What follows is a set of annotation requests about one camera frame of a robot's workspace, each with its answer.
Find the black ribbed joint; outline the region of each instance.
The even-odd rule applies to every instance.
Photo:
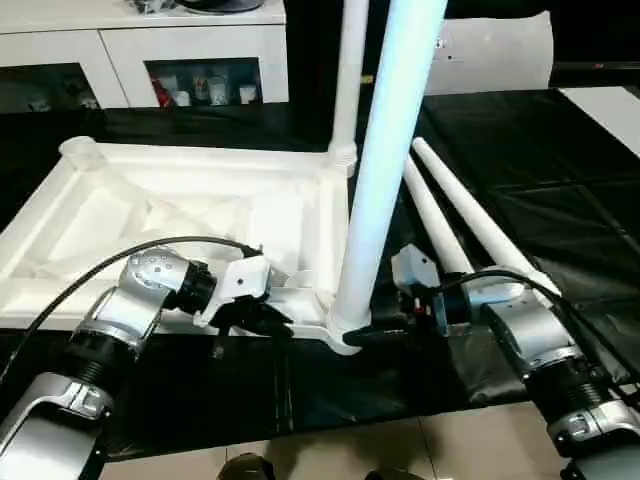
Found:
[[[135,360],[135,352],[121,340],[103,333],[79,332],[69,341],[57,372],[115,396]]]
[[[584,358],[567,358],[533,371],[527,390],[547,423],[613,399],[602,377]]]
[[[201,262],[189,262],[187,273],[180,290],[169,294],[163,307],[167,309],[179,308],[185,313],[193,315],[202,312],[216,288],[216,279]]]

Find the white cabinet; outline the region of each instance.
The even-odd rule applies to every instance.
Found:
[[[251,100],[247,95],[256,102],[288,101],[283,25],[139,28],[100,34],[131,107],[158,107],[163,96],[180,94],[189,103],[203,105],[239,104]]]
[[[288,101],[283,0],[233,15],[2,0],[0,113]]]
[[[0,113],[128,102],[95,30],[0,35]]]

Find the cylindrical pipe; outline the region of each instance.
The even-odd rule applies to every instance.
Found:
[[[368,15],[369,0],[344,1],[338,87],[329,154],[335,163],[347,167],[349,176],[353,175],[358,156],[356,123]]]
[[[467,255],[411,156],[404,169],[404,181],[444,271],[473,273]]]
[[[370,321],[373,285],[446,3],[391,1],[340,285],[329,316],[334,332]]]
[[[413,148],[491,258],[502,266],[529,273],[535,268],[431,147],[418,137]]]

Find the black plastic sheet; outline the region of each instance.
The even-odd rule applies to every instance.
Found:
[[[365,121],[363,116],[360,142]],[[18,115],[0,118],[0,127],[0,225],[9,223],[55,165],[57,146],[74,135],[101,142],[300,151],[324,151],[330,137],[326,115],[287,105]],[[557,92],[428,98],[417,133],[640,368],[640,220],[629,208],[640,191],[640,160]],[[490,264],[442,193],[435,193],[473,263]],[[375,322],[403,316],[389,259],[408,242],[432,253],[403,187],[372,301]],[[0,360],[19,335],[0,332]],[[67,337],[36,336],[0,399],[3,410],[47,368]],[[425,338],[421,345],[353,357],[337,356],[314,341],[232,338],[225,345],[225,356],[214,360],[211,338],[152,338],[109,426],[111,460],[526,398],[482,325],[458,328],[446,340]],[[627,379],[605,359],[620,380]]]

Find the black cable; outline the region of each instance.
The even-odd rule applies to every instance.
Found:
[[[245,257],[251,257],[256,255],[261,255],[262,253],[254,248],[249,247],[240,242],[236,242],[233,240],[227,240],[226,238],[219,237],[207,237],[207,236],[182,236],[182,237],[167,237],[167,238],[159,238],[157,240],[150,240],[148,242],[143,242],[133,247],[127,248],[126,250],[122,250],[119,253],[103,260],[98,265],[93,267],[91,270],[86,272],[80,278],[75,280],[71,285],[65,288],[47,307],[40,312],[40,314],[31,322],[27,330],[25,331],[22,339],[18,346],[11,352],[9,356],[9,360],[7,360],[7,364],[5,365],[2,373],[0,374],[0,386],[3,385],[7,374],[11,370],[11,367],[16,361],[16,358],[20,354],[20,352],[24,349],[25,345],[29,341],[29,339],[33,336],[33,334],[40,328],[40,326],[45,322],[45,320],[53,313],[53,311],[58,308],[58,306],[64,302],[67,298],[69,298],[78,288],[87,283],[87,281],[91,280],[96,274],[104,270],[110,265],[123,260],[134,253],[138,253],[142,250],[146,250],[148,248],[158,247],[161,245],[168,245],[171,243],[215,243],[217,245],[225,245],[227,247],[237,248],[242,251],[242,254]]]
[[[505,277],[505,278],[511,278],[513,280],[518,281],[519,283],[523,283],[525,285],[527,285],[528,287],[538,290],[542,295],[544,295],[554,306],[556,306],[557,308],[559,308],[562,313],[564,313],[564,315],[572,322],[578,322],[581,325],[583,325],[603,346],[604,348],[620,363],[620,365],[622,365],[623,368],[625,368],[629,374],[632,375],[632,377],[637,380],[638,378],[640,378],[640,372],[638,371],[638,369],[636,367],[634,367],[629,361],[627,361],[626,358],[624,358],[620,353],[618,353],[618,351],[615,349],[615,347],[613,346],[613,344],[596,328],[594,327],[585,317],[584,315],[573,306],[573,304],[571,302],[569,302],[567,299],[563,298],[562,296],[558,295],[557,293],[555,293],[554,291],[550,290],[549,288],[545,287],[544,285],[536,282],[535,280],[531,280],[529,277],[519,274],[517,272],[512,272],[510,270],[483,270],[480,272],[474,272],[474,273],[469,273],[463,277],[460,277],[458,279],[452,280],[450,282],[444,283],[438,287],[432,287],[432,288],[428,288],[427,291],[429,293],[429,295],[440,295],[442,294],[444,291],[450,289],[450,288],[454,288],[454,287],[458,287],[460,285],[463,285],[465,283],[468,283],[472,280],[477,280],[479,278],[487,278],[487,277]],[[578,344],[580,345],[580,347],[582,348],[583,352],[585,353],[585,355],[587,356],[587,358],[594,363],[595,365],[600,366],[604,372],[607,372],[606,368],[602,365],[602,362],[600,361],[599,357],[597,356],[595,350],[593,350],[590,346],[590,342],[584,338],[584,336],[580,333],[580,332],[576,332],[575,328],[568,328],[569,330],[573,330],[573,334],[574,335],[580,335],[581,337],[583,337],[583,341],[582,342],[578,342]],[[622,400],[624,400],[625,402],[631,402],[631,396],[628,395],[627,393],[625,393],[611,378],[611,376],[609,375],[609,380],[610,380],[610,385],[609,387],[616,392],[616,394],[618,396],[620,396],[620,398]],[[640,413],[640,407],[638,407],[637,403],[635,401],[632,401],[632,403],[629,403],[629,405],[636,411],[638,411]]]

